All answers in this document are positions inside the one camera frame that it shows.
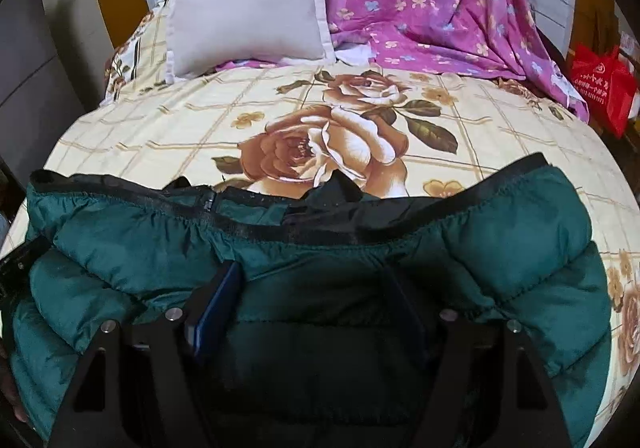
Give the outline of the person's left hand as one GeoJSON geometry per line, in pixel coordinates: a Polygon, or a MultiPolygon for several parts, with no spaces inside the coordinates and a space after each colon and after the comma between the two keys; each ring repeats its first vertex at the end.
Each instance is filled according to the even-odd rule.
{"type": "Polygon", "coordinates": [[[6,400],[12,407],[15,416],[21,422],[27,423],[28,416],[21,402],[20,395],[18,394],[15,380],[9,364],[9,357],[4,348],[1,349],[0,353],[0,381],[1,394],[6,398],[6,400]]]}

